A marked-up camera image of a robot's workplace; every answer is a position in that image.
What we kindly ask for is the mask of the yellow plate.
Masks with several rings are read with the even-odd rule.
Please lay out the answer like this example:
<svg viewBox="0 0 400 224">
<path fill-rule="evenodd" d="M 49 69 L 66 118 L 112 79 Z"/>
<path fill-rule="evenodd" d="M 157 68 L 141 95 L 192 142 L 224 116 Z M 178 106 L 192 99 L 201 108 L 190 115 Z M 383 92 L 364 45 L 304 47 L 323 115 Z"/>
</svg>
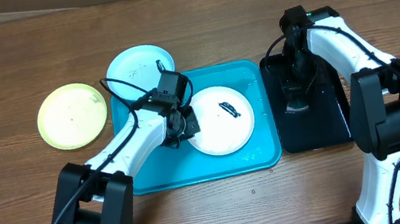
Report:
<svg viewBox="0 0 400 224">
<path fill-rule="evenodd" d="M 48 145 L 78 149 L 99 136 L 107 111 L 106 100 L 94 87 L 69 83 L 45 98 L 37 115 L 37 128 Z"/>
</svg>

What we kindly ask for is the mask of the pink white plate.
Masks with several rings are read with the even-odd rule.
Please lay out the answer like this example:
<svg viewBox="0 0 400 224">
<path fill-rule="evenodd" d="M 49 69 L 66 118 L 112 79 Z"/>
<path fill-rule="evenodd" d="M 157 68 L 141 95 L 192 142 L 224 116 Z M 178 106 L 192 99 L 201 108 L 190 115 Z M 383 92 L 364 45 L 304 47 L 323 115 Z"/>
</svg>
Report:
<svg viewBox="0 0 400 224">
<path fill-rule="evenodd" d="M 221 156 L 236 152 L 250 139 L 254 112 L 247 98 L 229 87 L 208 87 L 191 101 L 200 132 L 189 139 L 202 153 Z"/>
</svg>

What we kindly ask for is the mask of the green sponge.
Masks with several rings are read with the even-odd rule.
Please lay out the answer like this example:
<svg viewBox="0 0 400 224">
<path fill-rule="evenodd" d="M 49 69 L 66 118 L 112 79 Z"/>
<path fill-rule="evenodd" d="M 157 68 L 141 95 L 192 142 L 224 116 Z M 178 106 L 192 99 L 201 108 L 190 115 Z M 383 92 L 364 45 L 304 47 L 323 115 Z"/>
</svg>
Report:
<svg viewBox="0 0 400 224">
<path fill-rule="evenodd" d="M 292 113 L 305 111 L 309 108 L 309 104 L 307 103 L 306 99 L 300 97 L 290 99 L 286 105 L 287 107 L 285 110 Z"/>
</svg>

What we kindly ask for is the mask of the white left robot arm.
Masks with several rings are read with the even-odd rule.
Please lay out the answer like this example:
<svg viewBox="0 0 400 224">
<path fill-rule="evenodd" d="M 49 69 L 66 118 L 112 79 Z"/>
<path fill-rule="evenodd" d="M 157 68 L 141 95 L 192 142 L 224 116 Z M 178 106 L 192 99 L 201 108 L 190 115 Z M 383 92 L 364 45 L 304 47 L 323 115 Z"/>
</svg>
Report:
<svg viewBox="0 0 400 224">
<path fill-rule="evenodd" d="M 101 153 L 60 171 L 51 224 L 131 224 L 133 181 L 148 156 L 160 146 L 177 149 L 199 132 L 191 80 L 160 75 L 157 87 L 126 105 L 126 124 Z"/>
</svg>

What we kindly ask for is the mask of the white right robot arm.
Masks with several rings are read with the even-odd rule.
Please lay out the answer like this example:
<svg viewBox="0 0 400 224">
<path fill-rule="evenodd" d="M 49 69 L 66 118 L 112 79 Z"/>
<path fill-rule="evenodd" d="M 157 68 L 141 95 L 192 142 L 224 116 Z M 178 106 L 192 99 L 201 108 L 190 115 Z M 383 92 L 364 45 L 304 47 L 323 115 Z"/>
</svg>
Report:
<svg viewBox="0 0 400 224">
<path fill-rule="evenodd" d="M 352 224 L 400 224 L 400 58 L 355 34 L 333 8 L 296 6 L 279 22 L 282 52 L 260 63 L 285 150 L 354 142 L 363 152 Z"/>
</svg>

